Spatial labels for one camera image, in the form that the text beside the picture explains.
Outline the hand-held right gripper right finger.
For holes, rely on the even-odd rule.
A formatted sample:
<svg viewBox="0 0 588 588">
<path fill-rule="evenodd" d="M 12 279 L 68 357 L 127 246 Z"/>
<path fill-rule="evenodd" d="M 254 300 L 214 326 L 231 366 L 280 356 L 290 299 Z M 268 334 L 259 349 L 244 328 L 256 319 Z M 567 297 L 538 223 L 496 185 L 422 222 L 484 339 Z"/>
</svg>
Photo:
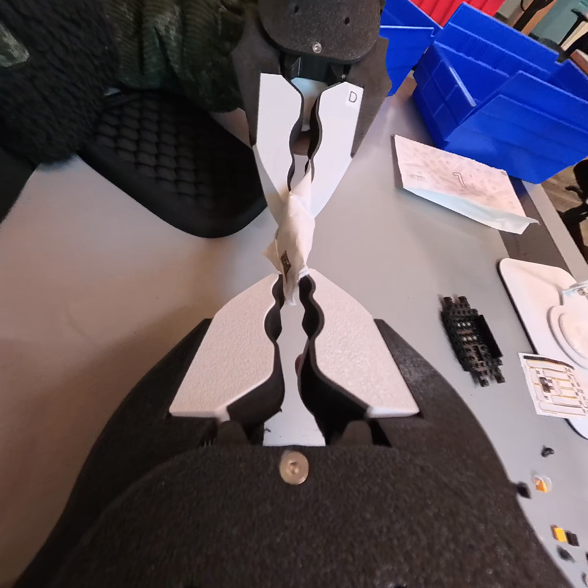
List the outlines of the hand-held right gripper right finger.
<svg viewBox="0 0 588 588">
<path fill-rule="evenodd" d="M 298 391 L 327 445 L 350 423 L 420 413 L 379 323 L 363 305 L 318 271 L 301 278 L 299 297 L 307 341 Z"/>
</svg>

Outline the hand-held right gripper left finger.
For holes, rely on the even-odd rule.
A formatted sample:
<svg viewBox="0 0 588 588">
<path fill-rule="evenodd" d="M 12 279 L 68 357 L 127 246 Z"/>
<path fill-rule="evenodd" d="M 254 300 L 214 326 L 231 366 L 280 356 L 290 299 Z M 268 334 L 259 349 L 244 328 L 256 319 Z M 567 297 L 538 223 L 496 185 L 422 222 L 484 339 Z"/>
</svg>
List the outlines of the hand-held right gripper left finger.
<svg viewBox="0 0 588 588">
<path fill-rule="evenodd" d="M 205 335 L 169 407 L 177 417 L 263 426 L 280 410 L 285 384 L 277 339 L 282 276 L 270 274 L 227 302 Z"/>
</svg>

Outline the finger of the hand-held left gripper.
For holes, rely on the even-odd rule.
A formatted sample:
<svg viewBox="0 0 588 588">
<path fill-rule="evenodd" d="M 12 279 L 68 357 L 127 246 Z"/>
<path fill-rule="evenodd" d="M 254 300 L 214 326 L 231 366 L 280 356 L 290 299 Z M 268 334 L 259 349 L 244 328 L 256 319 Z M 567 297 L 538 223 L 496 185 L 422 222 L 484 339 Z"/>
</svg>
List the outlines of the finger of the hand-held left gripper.
<svg viewBox="0 0 588 588">
<path fill-rule="evenodd" d="M 352 146 L 364 90 L 349 82 L 327 87 L 305 82 L 305 121 L 311 145 L 305 172 L 311 172 L 311 214 L 317 217 L 352 160 Z"/>
<path fill-rule="evenodd" d="M 292 143 L 302 127 L 303 95 L 281 74 L 261 73 L 253 145 L 263 193 L 273 217 L 283 217 L 295 161 Z"/>
</svg>

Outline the small white paper bag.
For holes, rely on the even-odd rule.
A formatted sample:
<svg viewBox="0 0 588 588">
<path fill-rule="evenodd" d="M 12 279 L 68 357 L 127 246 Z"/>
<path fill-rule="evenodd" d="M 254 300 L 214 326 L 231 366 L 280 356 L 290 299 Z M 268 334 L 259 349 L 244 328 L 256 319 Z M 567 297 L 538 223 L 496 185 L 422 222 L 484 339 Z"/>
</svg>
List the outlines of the small white paper bag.
<svg viewBox="0 0 588 588">
<path fill-rule="evenodd" d="M 282 275 L 285 303 L 295 305 L 301 278 L 309 273 L 307 259 L 313 245 L 312 173 L 308 172 L 287 194 L 270 201 L 277 229 L 264 255 Z"/>
</svg>

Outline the sticker sheet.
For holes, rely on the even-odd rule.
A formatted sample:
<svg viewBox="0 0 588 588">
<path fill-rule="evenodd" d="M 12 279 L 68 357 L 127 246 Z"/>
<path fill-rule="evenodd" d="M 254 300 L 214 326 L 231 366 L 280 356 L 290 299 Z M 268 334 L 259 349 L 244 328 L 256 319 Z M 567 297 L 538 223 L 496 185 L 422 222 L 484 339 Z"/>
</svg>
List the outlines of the sticker sheet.
<svg viewBox="0 0 588 588">
<path fill-rule="evenodd" d="M 574 366 L 526 353 L 518 359 L 538 415 L 587 420 L 587 385 Z"/>
</svg>

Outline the person's left forearm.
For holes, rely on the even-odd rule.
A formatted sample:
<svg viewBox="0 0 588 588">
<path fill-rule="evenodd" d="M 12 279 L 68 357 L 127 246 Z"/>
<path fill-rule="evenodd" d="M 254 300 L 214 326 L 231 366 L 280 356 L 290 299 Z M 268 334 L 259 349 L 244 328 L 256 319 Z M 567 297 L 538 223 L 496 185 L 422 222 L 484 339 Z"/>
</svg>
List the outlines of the person's left forearm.
<svg viewBox="0 0 588 588">
<path fill-rule="evenodd" d="M 104 1 L 119 59 L 117 84 L 184 96 L 208 112 L 242 107 L 231 53 L 248 1 Z"/>
</svg>

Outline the grey desk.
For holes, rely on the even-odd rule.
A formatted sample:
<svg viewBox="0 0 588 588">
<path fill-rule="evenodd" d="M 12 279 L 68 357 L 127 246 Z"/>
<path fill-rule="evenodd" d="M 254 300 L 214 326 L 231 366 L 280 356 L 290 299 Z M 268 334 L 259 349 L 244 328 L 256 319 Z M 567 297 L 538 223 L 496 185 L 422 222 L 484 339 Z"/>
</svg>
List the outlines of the grey desk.
<svg viewBox="0 0 588 588">
<path fill-rule="evenodd" d="M 501 234 L 399 186 L 393 136 L 430 136 L 408 78 L 386 99 L 316 219 L 312 268 L 385 320 L 459 392 L 517 481 L 542 442 L 587 464 L 587 440 L 535 413 L 518 354 L 533 352 L 503 286 L 506 257 L 587 265 L 541 185 L 514 180 L 524 234 Z M 1 586 L 30 563 L 82 464 L 131 388 L 202 319 L 273 271 L 265 210 L 242 231 L 181 232 L 79 158 L 38 168 L 1 225 Z M 505 383 L 476 385 L 440 319 L 465 296 L 503 354 Z"/>
</svg>

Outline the black toy chassis plate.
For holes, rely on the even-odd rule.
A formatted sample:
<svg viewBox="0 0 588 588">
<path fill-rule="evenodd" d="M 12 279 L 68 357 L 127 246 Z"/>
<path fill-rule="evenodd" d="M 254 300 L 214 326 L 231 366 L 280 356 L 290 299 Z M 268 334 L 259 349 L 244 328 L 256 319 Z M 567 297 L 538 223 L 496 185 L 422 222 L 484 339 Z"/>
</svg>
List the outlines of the black toy chassis plate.
<svg viewBox="0 0 588 588">
<path fill-rule="evenodd" d="M 505 383 L 503 354 L 485 317 L 465 296 L 447 296 L 441 304 L 440 319 L 462 369 L 481 387 Z"/>
</svg>

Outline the large flat white paper bag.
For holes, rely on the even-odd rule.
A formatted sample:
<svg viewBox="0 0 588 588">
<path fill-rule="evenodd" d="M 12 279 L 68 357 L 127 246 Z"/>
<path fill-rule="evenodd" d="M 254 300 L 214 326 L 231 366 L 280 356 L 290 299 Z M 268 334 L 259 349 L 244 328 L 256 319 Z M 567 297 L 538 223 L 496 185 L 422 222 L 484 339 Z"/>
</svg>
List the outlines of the large flat white paper bag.
<svg viewBox="0 0 588 588">
<path fill-rule="evenodd" d="M 509 175 L 476 160 L 393 136 L 404 189 L 498 231 L 521 235 L 527 217 Z"/>
</svg>

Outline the person's black clothing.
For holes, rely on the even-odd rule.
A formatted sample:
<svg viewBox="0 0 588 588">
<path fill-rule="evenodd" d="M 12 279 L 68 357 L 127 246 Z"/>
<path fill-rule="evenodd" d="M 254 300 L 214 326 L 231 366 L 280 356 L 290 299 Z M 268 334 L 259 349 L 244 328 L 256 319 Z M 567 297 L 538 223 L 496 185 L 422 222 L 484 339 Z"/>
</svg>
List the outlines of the person's black clothing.
<svg viewBox="0 0 588 588">
<path fill-rule="evenodd" d="M 1 1 L 1 220 L 89 141 L 117 69 L 103 1 Z"/>
</svg>

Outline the group of small toy pieces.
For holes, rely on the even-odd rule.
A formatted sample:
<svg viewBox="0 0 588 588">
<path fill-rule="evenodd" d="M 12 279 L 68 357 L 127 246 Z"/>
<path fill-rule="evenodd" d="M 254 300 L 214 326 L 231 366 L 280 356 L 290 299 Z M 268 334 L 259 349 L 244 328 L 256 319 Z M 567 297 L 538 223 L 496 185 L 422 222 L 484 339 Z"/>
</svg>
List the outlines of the group of small toy pieces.
<svg viewBox="0 0 588 588">
<path fill-rule="evenodd" d="M 587 464 L 542 442 L 515 483 L 535 533 L 556 562 L 587 582 Z"/>
</svg>

